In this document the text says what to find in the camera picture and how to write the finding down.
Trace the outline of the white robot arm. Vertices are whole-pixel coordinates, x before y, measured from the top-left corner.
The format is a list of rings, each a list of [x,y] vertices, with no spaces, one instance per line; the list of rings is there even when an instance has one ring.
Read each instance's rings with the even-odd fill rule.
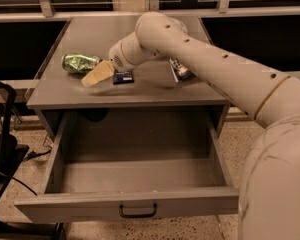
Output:
[[[82,80],[111,77],[156,56],[177,59],[264,127],[246,157],[239,194],[239,240],[300,240],[300,79],[190,37],[184,25],[147,12],[107,61]]]

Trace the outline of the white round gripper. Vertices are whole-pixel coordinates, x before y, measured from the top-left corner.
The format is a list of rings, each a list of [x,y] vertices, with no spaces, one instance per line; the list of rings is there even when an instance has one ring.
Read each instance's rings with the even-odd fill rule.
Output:
[[[118,41],[110,48],[108,58],[111,62],[100,62],[81,80],[81,83],[84,87],[91,87],[103,80],[112,77],[114,75],[114,68],[120,72],[132,70],[134,68],[134,65],[131,64],[123,54],[121,41]]]

